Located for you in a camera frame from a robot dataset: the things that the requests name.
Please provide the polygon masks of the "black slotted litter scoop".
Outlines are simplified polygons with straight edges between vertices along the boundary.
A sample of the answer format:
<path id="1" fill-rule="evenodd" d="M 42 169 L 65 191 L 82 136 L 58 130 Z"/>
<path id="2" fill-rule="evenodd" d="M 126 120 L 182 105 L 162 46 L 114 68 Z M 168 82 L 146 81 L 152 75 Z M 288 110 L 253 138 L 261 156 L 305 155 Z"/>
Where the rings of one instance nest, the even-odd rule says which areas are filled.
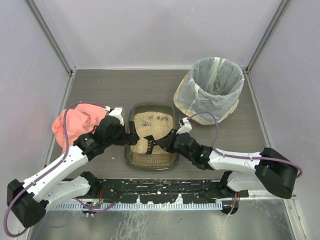
<path id="1" fill-rule="evenodd" d="M 146 154 L 152 155 L 160 153 L 160 148 L 153 135 L 145 136 L 144 139 L 147 140 Z"/>

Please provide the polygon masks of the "grey plastic litter box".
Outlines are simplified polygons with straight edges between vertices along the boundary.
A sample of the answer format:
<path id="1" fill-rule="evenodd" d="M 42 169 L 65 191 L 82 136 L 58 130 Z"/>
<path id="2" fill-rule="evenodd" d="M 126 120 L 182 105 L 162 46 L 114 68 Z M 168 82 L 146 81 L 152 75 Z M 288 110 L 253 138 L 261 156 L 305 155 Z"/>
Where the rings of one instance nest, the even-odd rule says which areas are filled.
<path id="1" fill-rule="evenodd" d="M 143 112 L 160 112 L 173 117 L 173 128 L 179 126 L 176 110 L 173 106 L 158 102 L 143 102 L 136 104 L 129 114 L 129 120 L 134 121 L 134 115 Z M 141 170 L 166 170 L 175 167 L 179 162 L 176 153 L 169 153 L 159 147 L 160 153 L 136 153 L 131 146 L 125 147 L 124 160 L 132 168 Z"/>

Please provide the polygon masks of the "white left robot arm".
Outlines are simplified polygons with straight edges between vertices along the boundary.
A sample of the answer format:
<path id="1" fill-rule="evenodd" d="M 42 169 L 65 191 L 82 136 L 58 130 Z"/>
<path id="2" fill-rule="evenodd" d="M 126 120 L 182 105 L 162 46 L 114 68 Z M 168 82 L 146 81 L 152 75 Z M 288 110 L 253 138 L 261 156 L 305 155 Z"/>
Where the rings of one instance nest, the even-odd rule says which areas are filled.
<path id="1" fill-rule="evenodd" d="M 64 201 L 81 197 L 96 197 L 101 183 L 85 171 L 74 180 L 59 184 L 74 170 L 101 155 L 106 148 L 135 145 L 139 136 L 134 121 L 125 124 L 115 116 L 106 116 L 94 131 L 80 135 L 65 152 L 46 168 L 20 182 L 12 180 L 7 186 L 7 206 L 19 222 L 29 228 L 38 223 L 53 207 Z"/>

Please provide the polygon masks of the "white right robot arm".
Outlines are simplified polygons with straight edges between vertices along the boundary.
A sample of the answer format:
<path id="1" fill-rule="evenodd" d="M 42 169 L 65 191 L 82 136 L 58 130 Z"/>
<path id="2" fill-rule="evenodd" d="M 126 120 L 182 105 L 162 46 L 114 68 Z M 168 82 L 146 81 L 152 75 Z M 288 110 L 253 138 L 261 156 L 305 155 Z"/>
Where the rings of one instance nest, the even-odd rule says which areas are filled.
<path id="1" fill-rule="evenodd" d="M 247 178 L 235 175 L 243 173 L 254 175 L 270 194 L 290 199 L 296 179 L 302 172 L 298 165 L 270 147 L 253 153 L 224 151 L 201 145 L 189 133 L 178 133 L 176 130 L 156 140 L 155 144 L 168 153 L 185 157 L 198 169 L 229 171 L 226 185 L 234 192 L 249 188 Z"/>

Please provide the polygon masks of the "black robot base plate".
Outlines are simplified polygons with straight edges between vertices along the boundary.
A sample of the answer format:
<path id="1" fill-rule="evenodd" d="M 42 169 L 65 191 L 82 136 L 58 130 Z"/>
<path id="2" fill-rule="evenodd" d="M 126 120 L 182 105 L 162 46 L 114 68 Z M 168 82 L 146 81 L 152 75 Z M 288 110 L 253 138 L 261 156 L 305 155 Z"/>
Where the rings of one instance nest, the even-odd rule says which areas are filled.
<path id="1" fill-rule="evenodd" d="M 83 199 L 99 199 L 104 203 L 154 204 L 174 203 L 182 197 L 183 204 L 215 203 L 233 198 L 236 192 L 225 181 L 204 179 L 101 179 L 96 193 Z"/>

